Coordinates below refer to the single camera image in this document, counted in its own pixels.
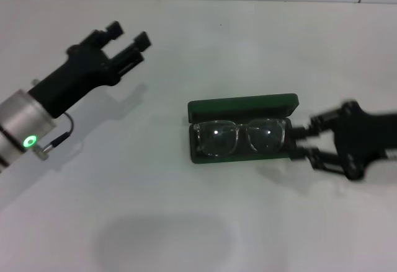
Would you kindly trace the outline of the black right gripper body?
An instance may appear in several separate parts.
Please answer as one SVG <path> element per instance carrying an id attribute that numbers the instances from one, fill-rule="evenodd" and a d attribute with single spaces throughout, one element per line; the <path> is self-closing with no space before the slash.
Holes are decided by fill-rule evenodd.
<path id="1" fill-rule="evenodd" d="M 361 180 L 375 161 L 396 158 L 396 113 L 369 114 L 346 102 L 334 128 L 334 144 L 345 176 Z"/>

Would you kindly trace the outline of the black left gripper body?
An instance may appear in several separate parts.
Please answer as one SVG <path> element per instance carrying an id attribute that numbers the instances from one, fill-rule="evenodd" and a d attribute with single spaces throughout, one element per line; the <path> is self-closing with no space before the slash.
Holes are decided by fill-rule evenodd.
<path id="1" fill-rule="evenodd" d="M 114 86 L 120 76 L 100 49 L 74 45 L 67 50 L 66 62 L 29 90 L 29 94 L 50 114 L 58 118 L 99 86 Z"/>

